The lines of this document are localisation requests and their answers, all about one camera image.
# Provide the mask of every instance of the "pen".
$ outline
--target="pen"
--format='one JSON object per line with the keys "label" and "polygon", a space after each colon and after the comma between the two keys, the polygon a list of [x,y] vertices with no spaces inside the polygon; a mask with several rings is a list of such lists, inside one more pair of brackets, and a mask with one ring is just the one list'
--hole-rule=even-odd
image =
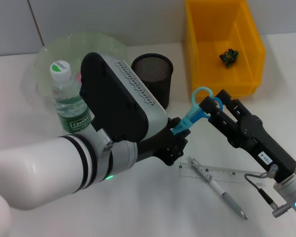
{"label": "pen", "polygon": [[191,157],[188,157],[188,162],[191,165],[192,169],[209,185],[211,185],[217,193],[219,193],[222,199],[234,210],[234,212],[236,212],[242,218],[246,220],[248,219],[245,212],[236,203],[236,201],[215,180],[212,180],[213,177],[202,168],[201,164],[197,162],[196,159],[191,159]]}

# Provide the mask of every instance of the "white bottle cap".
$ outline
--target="white bottle cap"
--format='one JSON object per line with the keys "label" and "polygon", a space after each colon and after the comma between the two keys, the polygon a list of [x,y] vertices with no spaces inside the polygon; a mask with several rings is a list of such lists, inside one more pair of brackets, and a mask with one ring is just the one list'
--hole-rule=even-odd
{"label": "white bottle cap", "polygon": [[50,73],[54,80],[64,83],[69,82],[71,79],[70,64],[66,61],[56,61],[50,65]]}

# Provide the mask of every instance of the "white wall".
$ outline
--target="white wall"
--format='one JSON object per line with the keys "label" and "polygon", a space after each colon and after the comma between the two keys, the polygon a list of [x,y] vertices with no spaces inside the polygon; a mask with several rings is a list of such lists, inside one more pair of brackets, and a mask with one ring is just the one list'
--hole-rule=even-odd
{"label": "white wall", "polygon": [[[90,30],[127,45],[178,42],[184,0],[30,0],[43,40]],[[296,32],[296,0],[247,0],[260,34]],[[37,52],[41,43],[27,0],[0,0],[0,55]]]}
{"label": "white wall", "polygon": [[41,47],[27,0],[0,0],[0,55],[33,53]]}

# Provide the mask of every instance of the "yellow plastic bin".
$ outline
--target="yellow plastic bin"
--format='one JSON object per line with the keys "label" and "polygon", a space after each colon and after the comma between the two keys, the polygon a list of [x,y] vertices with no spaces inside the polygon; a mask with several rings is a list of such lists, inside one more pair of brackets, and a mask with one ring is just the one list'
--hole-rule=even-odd
{"label": "yellow plastic bin", "polygon": [[[261,84],[265,50],[245,0],[185,0],[185,50],[191,92],[200,86],[214,95],[225,89],[233,97],[251,95]],[[239,52],[229,68],[219,55]],[[199,93],[200,100],[206,93]]]}

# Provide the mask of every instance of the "green label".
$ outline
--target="green label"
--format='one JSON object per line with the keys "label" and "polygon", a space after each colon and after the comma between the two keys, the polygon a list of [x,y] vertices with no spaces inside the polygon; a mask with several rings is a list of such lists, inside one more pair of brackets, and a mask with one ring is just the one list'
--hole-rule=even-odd
{"label": "green label", "polygon": [[91,122],[89,108],[87,108],[81,115],[76,117],[63,117],[58,115],[60,122],[66,132],[75,133],[85,129]]}

